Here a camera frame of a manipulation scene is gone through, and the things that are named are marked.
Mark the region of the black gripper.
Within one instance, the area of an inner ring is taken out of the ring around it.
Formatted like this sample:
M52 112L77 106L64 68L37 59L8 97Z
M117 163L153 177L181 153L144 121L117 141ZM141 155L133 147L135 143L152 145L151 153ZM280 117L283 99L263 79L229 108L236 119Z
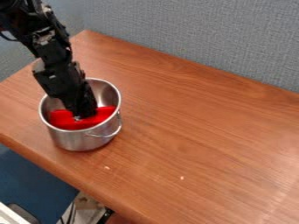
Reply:
M66 59L45 65L38 59L32 66L32 75L46 95L60 99L73 116L87 118L96 114L97 101L77 61Z

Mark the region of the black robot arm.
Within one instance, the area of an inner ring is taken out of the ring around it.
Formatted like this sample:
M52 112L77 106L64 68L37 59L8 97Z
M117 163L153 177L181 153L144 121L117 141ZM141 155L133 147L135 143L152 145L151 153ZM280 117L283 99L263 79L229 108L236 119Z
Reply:
M37 59L32 75L46 95L76 118L93 116L96 98L52 7L42 0L0 0L0 36L20 42Z

